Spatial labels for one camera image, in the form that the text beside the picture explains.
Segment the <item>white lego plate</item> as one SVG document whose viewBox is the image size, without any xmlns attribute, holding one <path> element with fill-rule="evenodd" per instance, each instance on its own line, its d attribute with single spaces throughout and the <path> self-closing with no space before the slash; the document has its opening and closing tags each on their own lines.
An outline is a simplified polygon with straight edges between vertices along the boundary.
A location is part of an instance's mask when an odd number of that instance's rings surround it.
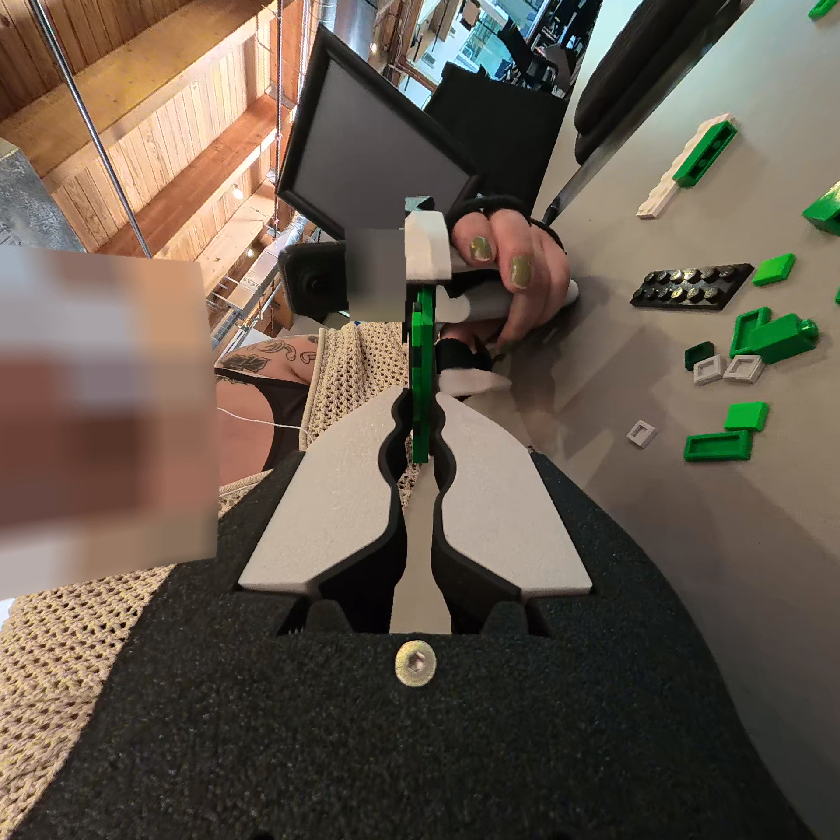
<svg viewBox="0 0 840 840">
<path fill-rule="evenodd" d="M 675 181 L 675 174 L 684 164 L 690 153 L 695 149 L 708 130 L 718 124 L 730 120 L 732 114 L 724 112 L 716 117 L 700 123 L 695 134 L 688 139 L 682 151 L 672 161 L 669 169 L 664 173 L 656 187 L 639 206 L 636 216 L 642 219 L 656 219 L 665 209 L 671 198 L 678 192 L 679 185 Z"/>
</svg>

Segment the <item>person's left hand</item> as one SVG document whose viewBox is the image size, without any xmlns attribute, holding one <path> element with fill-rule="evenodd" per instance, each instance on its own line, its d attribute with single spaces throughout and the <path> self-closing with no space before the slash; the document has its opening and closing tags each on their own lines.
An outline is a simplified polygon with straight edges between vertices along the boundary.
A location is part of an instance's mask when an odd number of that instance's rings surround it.
<svg viewBox="0 0 840 840">
<path fill-rule="evenodd" d="M 441 340 L 458 340 L 471 352 L 477 343 L 494 341 L 496 351 L 505 353 L 562 309 L 571 281 L 568 258 L 546 231 L 517 210 L 468 213 L 453 227 L 450 242 L 470 266 L 496 264 L 512 301 L 506 320 L 448 324 Z"/>
</svg>

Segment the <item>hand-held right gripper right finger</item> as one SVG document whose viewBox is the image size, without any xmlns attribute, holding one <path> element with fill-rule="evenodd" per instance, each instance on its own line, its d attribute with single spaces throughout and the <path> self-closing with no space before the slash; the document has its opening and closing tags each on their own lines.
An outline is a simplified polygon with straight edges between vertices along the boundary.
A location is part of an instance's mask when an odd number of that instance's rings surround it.
<svg viewBox="0 0 840 840">
<path fill-rule="evenodd" d="M 434 535 L 457 570 L 513 597 L 585 595 L 588 575 L 537 466 L 506 429 L 436 395 Z"/>
</svg>

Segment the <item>flat green lego tile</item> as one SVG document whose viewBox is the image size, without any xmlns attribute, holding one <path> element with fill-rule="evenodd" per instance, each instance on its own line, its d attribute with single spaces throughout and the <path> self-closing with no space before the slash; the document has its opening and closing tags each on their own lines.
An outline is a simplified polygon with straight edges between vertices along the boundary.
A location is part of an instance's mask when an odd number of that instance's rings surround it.
<svg viewBox="0 0 840 840">
<path fill-rule="evenodd" d="M 763 260 L 754 272 L 752 284 L 765 287 L 787 280 L 796 262 L 794 253 L 779 255 Z"/>
</svg>

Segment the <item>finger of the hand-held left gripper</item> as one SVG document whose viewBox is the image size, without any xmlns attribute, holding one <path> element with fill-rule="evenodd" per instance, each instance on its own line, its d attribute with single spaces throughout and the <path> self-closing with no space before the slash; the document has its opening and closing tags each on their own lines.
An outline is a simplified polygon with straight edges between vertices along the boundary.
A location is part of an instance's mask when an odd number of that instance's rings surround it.
<svg viewBox="0 0 840 840">
<path fill-rule="evenodd" d="M 449 233 L 440 212 L 411 212 L 404 224 L 406 284 L 438 285 L 453 276 Z"/>
</svg>

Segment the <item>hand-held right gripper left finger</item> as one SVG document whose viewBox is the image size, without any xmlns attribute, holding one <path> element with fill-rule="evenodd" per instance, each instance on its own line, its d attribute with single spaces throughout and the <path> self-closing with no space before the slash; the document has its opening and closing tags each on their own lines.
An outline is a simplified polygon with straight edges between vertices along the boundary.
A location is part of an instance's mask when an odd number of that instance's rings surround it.
<svg viewBox="0 0 840 840">
<path fill-rule="evenodd" d="M 394 531 L 402 513 L 401 386 L 334 423 L 308 447 L 238 584 L 318 594 L 322 583 Z"/>
</svg>

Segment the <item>pile of small lego pieces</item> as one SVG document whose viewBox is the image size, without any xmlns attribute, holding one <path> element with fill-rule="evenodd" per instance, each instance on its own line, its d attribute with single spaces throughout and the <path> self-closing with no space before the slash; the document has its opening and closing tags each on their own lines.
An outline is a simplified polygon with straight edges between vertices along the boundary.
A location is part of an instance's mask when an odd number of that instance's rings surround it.
<svg viewBox="0 0 840 840">
<path fill-rule="evenodd" d="M 696 386 L 719 381 L 753 384 L 768 365 L 814 350 L 820 337 L 812 319 L 792 312 L 776 318 L 769 308 L 756 308 L 736 317 L 728 357 L 705 341 L 685 350 L 684 366 Z M 731 404 L 723 431 L 686 438 L 685 462 L 750 460 L 753 438 L 764 430 L 769 412 L 766 402 Z"/>
</svg>

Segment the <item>black metal rod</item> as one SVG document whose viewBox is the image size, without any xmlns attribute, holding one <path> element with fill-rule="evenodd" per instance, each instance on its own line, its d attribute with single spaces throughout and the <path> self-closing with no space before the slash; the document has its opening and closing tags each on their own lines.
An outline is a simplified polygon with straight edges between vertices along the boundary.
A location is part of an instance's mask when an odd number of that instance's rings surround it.
<svg viewBox="0 0 840 840">
<path fill-rule="evenodd" d="M 125 191 L 123 190 L 123 185 L 121 184 L 117 172 L 115 171 L 112 165 L 112 161 L 109 157 L 109 154 L 106 152 L 106 149 L 100 139 L 97 128 L 93 120 L 91 119 L 91 115 L 87 109 L 83 97 L 81 96 L 81 92 L 75 82 L 67 56 L 59 42 L 56 30 L 54 29 L 54 26 L 51 23 L 49 15 L 47 14 L 45 7 L 40 1 L 27 1 L 27 5 L 29 6 L 32 15 L 35 18 L 36 25 L 40 31 L 43 40 L 47 44 L 47 47 L 49 48 L 49 51 L 51 52 L 55 60 L 60 75 L 64 79 L 70 96 L 73 102 L 75 103 L 77 110 L 79 111 L 80 117 L 85 124 L 86 130 L 90 135 L 93 146 L 96 152 L 98 153 L 103 168 L 105 169 L 108 178 L 114 188 L 114 191 L 117 194 L 117 197 L 122 205 L 122 209 L 129 220 L 129 224 L 132 228 L 135 237 L 138 240 L 141 250 L 146 257 L 151 259 L 151 250 L 141 231 L 140 224 L 138 222 L 137 217 L 134 214 L 134 211 L 132 210 L 129 199 Z"/>
</svg>

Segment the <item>person's torso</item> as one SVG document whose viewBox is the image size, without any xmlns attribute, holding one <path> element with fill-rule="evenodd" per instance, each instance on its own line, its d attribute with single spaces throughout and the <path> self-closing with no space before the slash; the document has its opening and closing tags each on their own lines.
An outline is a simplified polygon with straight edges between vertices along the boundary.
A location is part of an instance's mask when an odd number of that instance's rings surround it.
<svg viewBox="0 0 840 840">
<path fill-rule="evenodd" d="M 252 343 L 216 365 L 220 486 L 278 466 L 299 447 L 318 355 L 316 335 Z"/>
</svg>

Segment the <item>black padded case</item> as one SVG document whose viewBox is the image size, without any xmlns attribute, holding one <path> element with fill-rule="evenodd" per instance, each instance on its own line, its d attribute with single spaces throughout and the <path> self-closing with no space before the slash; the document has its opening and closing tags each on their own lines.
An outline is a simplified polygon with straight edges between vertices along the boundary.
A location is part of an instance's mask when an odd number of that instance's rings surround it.
<svg viewBox="0 0 840 840">
<path fill-rule="evenodd" d="M 587 81 L 574 113 L 574 157 L 582 165 L 600 143 L 609 111 L 688 14 L 693 1 L 643 1 L 612 42 Z"/>
</svg>

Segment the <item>green lego baseplate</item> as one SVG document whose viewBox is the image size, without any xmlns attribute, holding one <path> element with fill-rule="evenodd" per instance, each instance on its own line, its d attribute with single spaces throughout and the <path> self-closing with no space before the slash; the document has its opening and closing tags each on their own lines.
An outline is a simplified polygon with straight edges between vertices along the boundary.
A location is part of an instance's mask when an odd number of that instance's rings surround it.
<svg viewBox="0 0 840 840">
<path fill-rule="evenodd" d="M 420 286 L 412 307 L 409 334 L 409 373 L 413 395 L 413 462 L 425 464 L 429 455 L 434 378 L 434 286 Z"/>
</svg>

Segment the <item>green lego brick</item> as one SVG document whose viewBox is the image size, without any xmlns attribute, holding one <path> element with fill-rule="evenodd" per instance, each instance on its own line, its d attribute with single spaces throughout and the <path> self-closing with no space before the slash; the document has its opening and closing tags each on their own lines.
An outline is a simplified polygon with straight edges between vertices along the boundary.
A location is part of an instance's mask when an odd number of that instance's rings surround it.
<svg viewBox="0 0 840 840">
<path fill-rule="evenodd" d="M 695 186 L 714 164 L 739 129 L 730 119 L 714 122 L 700 132 L 687 157 L 677 167 L 673 180 L 680 188 Z"/>
</svg>

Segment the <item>silver spiral duct pipe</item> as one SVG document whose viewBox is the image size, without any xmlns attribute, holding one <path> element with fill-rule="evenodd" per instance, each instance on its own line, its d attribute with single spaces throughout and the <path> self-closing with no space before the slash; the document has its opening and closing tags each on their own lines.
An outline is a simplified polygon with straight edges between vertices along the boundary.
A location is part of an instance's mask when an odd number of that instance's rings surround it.
<svg viewBox="0 0 840 840">
<path fill-rule="evenodd" d="M 313 39 L 323 25 L 345 44 L 369 37 L 375 21 L 376 4 L 368 1 L 311 1 L 309 38 Z"/>
</svg>

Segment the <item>black lego plate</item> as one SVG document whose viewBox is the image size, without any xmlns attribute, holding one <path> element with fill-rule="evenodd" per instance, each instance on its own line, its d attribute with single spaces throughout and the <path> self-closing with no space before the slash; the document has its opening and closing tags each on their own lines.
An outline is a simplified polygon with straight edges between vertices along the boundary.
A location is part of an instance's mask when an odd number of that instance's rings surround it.
<svg viewBox="0 0 840 840">
<path fill-rule="evenodd" d="M 667 311 L 720 311 L 754 271 L 751 264 L 651 271 L 630 303 L 635 308 Z"/>
</svg>

